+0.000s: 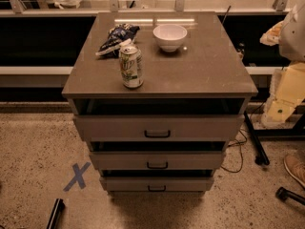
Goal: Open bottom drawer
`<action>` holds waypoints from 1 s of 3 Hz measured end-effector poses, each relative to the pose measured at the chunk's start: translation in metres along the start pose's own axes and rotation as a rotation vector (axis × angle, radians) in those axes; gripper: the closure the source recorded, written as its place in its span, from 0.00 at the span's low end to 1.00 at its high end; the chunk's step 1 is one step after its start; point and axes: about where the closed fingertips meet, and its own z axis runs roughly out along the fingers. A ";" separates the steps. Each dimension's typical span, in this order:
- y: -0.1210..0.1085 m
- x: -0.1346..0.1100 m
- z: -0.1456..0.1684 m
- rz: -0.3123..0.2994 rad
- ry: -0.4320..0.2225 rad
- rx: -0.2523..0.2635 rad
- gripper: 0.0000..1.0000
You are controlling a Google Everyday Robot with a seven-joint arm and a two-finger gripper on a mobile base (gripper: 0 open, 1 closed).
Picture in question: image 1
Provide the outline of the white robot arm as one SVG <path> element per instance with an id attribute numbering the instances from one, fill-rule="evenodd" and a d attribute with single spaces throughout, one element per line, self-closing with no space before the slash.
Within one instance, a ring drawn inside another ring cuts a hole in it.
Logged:
<path id="1" fill-rule="evenodd" d="M 283 70 L 275 70 L 261 123 L 275 127 L 284 123 L 305 99 L 305 0 L 299 0 L 286 17 L 260 38 L 267 46 L 279 46 L 281 56 L 290 60 Z"/>

